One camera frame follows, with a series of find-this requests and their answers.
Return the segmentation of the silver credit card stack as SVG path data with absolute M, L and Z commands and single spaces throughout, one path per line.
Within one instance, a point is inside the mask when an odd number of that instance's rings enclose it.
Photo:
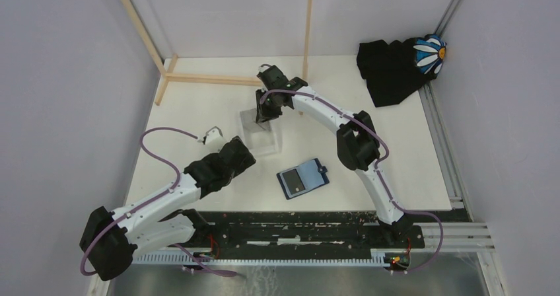
M 258 122 L 258 111 L 256 108 L 243 110 L 240 112 L 241 126 L 244 131 L 249 133 L 259 133 L 271 131 L 269 122 Z

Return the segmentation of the clear plastic card box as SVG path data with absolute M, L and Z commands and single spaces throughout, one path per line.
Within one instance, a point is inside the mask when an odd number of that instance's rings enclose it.
M 281 152 L 279 130 L 274 122 L 256 122 L 255 108 L 238 113 L 238 135 L 255 157 L 265 157 Z

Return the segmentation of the black VIP credit card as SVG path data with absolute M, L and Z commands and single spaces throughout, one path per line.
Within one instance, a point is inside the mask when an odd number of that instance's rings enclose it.
M 306 190 L 306 187 L 296 168 L 286 170 L 280 175 L 283 189 L 288 198 L 295 197 Z

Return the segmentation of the blue leather card holder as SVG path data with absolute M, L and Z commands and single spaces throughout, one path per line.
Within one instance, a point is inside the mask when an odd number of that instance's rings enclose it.
M 280 178 L 280 174 L 282 172 L 285 172 L 286 170 L 291 170 L 293 168 L 296 168 L 298 170 L 298 173 L 306 187 L 306 190 L 301 192 L 299 195 L 292 197 L 292 198 L 288 198 L 282 183 L 281 183 L 281 178 Z M 284 193 L 284 196 L 287 200 L 291 200 L 294 198 L 297 198 L 299 196 L 302 196 L 304 194 L 307 194 L 317 188 L 321 188 L 322 186 L 325 186 L 327 184 L 330 183 L 330 180 L 327 176 L 327 168 L 320 162 L 320 160 L 318 158 L 314 158 L 314 159 L 310 159 L 309 161 L 306 161 L 304 163 L 299 164 L 298 166 L 294 166 L 292 168 L 288 168 L 286 170 L 283 170 L 279 173 L 276 174 L 276 177 L 278 179 L 278 182 L 280 184 L 280 187 Z

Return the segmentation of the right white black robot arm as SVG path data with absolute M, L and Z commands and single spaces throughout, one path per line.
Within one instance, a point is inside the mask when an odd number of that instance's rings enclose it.
M 413 222 L 398 207 L 389 188 L 381 162 L 388 157 L 376 134 L 370 115 L 345 110 L 319 95 L 299 77 L 288 79 L 276 65 L 263 64 L 257 74 L 263 87 L 256 91 L 257 123 L 277 119 L 284 107 L 311 116 L 336 136 L 339 161 L 361 179 L 375 206 L 382 228 L 382 242 L 389 248 L 399 248 L 408 239 Z

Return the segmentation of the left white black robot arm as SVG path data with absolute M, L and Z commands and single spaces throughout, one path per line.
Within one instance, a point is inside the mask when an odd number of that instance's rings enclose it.
M 256 159 L 236 136 L 217 153 L 189 164 L 177 179 L 141 200 L 108 211 L 104 206 L 88 217 L 79 241 L 80 271 L 110 281 L 124 273 L 135 258 L 172 244 L 197 248 L 208 231 L 184 208 L 228 186 Z

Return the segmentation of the black cloth with daisy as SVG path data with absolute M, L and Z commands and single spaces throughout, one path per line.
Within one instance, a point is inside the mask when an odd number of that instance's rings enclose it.
M 440 73 L 447 44 L 436 34 L 360 43 L 357 67 L 377 108 L 400 104 Z

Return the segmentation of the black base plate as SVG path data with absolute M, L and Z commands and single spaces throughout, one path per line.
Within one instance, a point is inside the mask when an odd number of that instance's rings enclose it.
M 442 225 L 429 216 L 411 215 L 404 240 L 388 241 L 372 211 L 216 212 L 203 211 L 207 224 L 182 246 L 216 259 L 365 259 L 371 250 L 403 254 L 440 251 L 444 223 L 467 223 L 466 212 L 440 211 Z

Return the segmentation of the wooden frame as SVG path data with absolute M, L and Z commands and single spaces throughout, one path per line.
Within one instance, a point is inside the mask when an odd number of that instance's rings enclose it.
M 162 85 L 157 90 L 154 103 L 160 106 L 169 82 L 181 83 L 206 83 L 216 85 L 238 85 L 238 86 L 252 86 L 259 87 L 261 82 L 256 77 L 242 77 L 242 76 L 227 76 L 227 75 L 202 75 L 202 74 L 189 74 L 189 73 L 175 73 L 174 68 L 179 60 L 177 53 L 173 53 L 170 64 L 168 67 L 164 65 L 164 59 L 159 54 L 155 43 L 153 42 L 144 22 L 139 16 L 132 0 L 120 0 L 129 19 L 134 25 L 138 35 L 140 36 L 144 46 L 146 47 L 153 63 L 155 64 L 160 77 Z M 310 27 L 312 19 L 312 0 L 307 0 L 306 6 L 306 26 L 304 36 L 304 51 L 302 59 L 302 77 L 308 78 L 308 56 L 310 45 Z

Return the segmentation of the aluminium rail frame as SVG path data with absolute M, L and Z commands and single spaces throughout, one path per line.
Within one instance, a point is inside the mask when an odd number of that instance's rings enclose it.
M 160 105 L 168 84 L 171 82 L 171 74 L 179 59 L 177 54 L 173 54 L 170 61 L 166 61 L 158 51 L 145 22 L 139 14 L 133 0 L 120 0 L 124 6 L 128 17 L 133 23 L 137 33 L 140 35 L 146 49 L 152 57 L 158 72 L 160 81 L 155 94 L 154 104 Z M 312 2 L 306 1 L 306 23 L 304 33 L 304 46 L 302 53 L 302 75 L 308 76 L 308 57 L 310 45 L 310 31 L 312 26 Z M 460 7 L 462 0 L 451 0 L 440 19 L 436 34 L 443 35 L 448 23 L 451 21 L 456 10 Z M 427 118 L 428 127 L 436 147 L 438 162 L 443 173 L 444 182 L 448 191 L 450 202 L 454 209 L 462 209 L 466 213 L 470 211 L 468 197 L 464 183 L 458 172 L 456 161 L 453 158 L 448 136 L 445 132 L 442 116 L 438 110 L 436 97 L 432 84 L 428 83 L 419 89 L 419 97 Z M 495 247 L 493 244 L 482 244 L 481 239 L 490 239 L 487 225 L 476 223 L 469 220 L 467 223 L 449 221 L 444 223 L 443 231 L 440 235 L 432 234 L 433 239 L 437 238 L 441 243 L 441 252 L 474 252 L 482 263 L 483 282 L 490 295 L 504 295 L 505 289 L 502 285 L 498 263 L 494 257 Z

